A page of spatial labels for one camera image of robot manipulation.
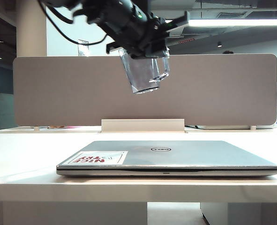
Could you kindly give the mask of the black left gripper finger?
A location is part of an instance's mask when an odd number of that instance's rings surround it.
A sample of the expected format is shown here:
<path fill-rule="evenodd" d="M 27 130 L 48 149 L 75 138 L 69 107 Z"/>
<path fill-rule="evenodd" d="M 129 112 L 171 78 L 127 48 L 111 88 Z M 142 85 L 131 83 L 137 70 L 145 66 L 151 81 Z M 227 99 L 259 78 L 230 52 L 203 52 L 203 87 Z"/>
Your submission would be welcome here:
<path fill-rule="evenodd" d="M 149 45 L 145 49 L 147 58 L 169 58 L 169 49 L 166 45 Z"/>
<path fill-rule="evenodd" d="M 144 50 L 139 48 L 129 48 L 128 54 L 132 59 L 142 59 L 144 58 Z"/>

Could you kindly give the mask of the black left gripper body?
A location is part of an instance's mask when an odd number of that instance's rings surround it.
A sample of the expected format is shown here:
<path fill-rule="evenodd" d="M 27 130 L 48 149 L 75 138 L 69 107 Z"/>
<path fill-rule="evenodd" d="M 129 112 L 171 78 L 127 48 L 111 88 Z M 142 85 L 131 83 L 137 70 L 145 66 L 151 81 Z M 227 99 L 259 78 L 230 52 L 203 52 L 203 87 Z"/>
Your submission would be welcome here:
<path fill-rule="evenodd" d="M 171 22 L 151 13 L 143 12 L 135 4 L 108 4 L 103 10 L 104 20 L 100 27 L 114 40 L 106 45 L 109 54 L 118 48 L 144 50 L 149 45 L 166 45 L 170 31 L 189 21 L 189 13 Z"/>

